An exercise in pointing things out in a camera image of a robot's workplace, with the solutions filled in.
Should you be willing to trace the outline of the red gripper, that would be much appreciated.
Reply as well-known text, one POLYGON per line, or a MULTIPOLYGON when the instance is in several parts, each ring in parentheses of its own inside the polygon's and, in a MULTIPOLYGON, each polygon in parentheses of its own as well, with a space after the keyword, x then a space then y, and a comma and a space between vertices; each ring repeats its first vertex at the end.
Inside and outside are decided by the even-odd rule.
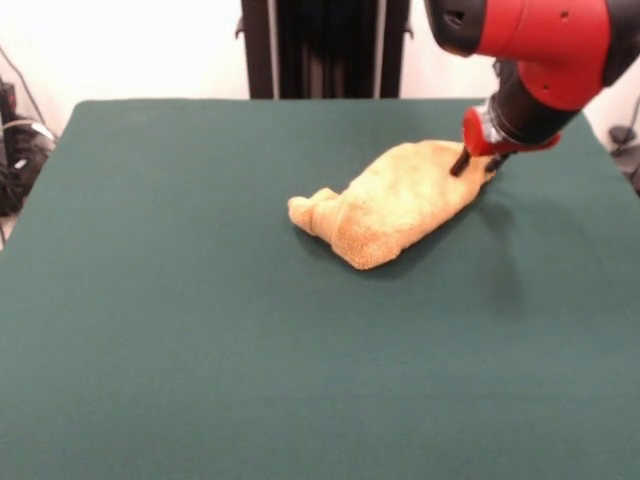
POLYGON ((543 143, 531 145, 518 143, 500 133, 494 125, 487 105, 478 105, 466 110, 462 120, 462 138, 465 147, 450 168, 452 176, 461 176, 469 166, 471 156, 491 156, 485 165, 485 173, 494 175, 509 159, 510 154, 531 152, 555 147, 560 134, 555 134, 543 143))

